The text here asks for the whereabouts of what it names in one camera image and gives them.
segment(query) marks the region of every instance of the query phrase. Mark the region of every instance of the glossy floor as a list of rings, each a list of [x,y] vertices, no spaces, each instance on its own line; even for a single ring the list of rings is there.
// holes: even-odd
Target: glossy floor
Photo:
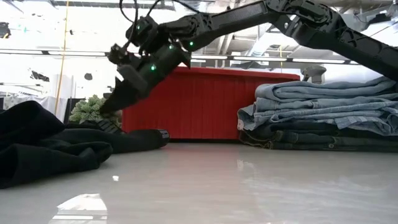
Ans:
[[[169,144],[0,191],[0,223],[397,223],[398,155]]]

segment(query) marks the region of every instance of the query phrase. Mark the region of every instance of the black robotic arm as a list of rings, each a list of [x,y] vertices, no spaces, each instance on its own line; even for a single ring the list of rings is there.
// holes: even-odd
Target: black robotic arm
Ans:
[[[290,20],[289,15],[296,15]],[[263,0],[219,14],[197,13],[157,24],[149,15],[138,20],[134,38],[141,57],[114,45],[108,58],[118,65],[117,82],[103,112],[120,110],[161,82],[180,63],[189,66],[190,52],[217,37],[269,22],[302,46],[332,50],[393,80],[398,80],[398,49],[353,29],[328,6],[307,0]],[[131,26],[126,37],[132,37]]]

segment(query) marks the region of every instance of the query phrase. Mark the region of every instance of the stack of jeans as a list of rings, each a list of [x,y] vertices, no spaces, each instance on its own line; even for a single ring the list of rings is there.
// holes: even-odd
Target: stack of jeans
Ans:
[[[261,85],[238,111],[240,140],[268,149],[398,152],[398,92],[367,83]]]

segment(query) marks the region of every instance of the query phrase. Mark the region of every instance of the black cloth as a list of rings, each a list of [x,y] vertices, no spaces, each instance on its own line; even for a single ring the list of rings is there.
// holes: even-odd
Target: black cloth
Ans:
[[[97,169],[112,153],[158,149],[158,130],[110,134],[65,125],[35,101],[0,114],[0,189],[67,172]]]
[[[77,99],[77,98],[69,98],[68,99],[67,108],[65,109],[65,117],[63,118],[63,123],[64,124],[68,124],[69,123],[70,113],[72,112],[72,110],[75,108],[76,104],[80,100],[84,100],[84,99],[83,98],[82,99]]]
[[[267,149],[398,152],[395,137],[323,123],[265,124],[253,131],[241,131],[239,139]]]

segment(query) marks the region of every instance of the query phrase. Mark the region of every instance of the yellow pole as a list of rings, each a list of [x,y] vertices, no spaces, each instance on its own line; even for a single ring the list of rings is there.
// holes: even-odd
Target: yellow pole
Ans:
[[[68,8],[69,8],[69,0],[67,0],[67,7],[66,7],[67,11],[66,11],[66,16],[65,16],[65,30],[63,32],[63,52],[62,52],[62,61],[61,61],[61,72],[60,72],[60,79],[58,82],[57,98],[55,99],[55,111],[54,111],[55,115],[57,115],[58,101],[60,99],[61,82],[62,82],[62,75],[63,75],[63,64],[65,61],[65,51],[67,49]]]

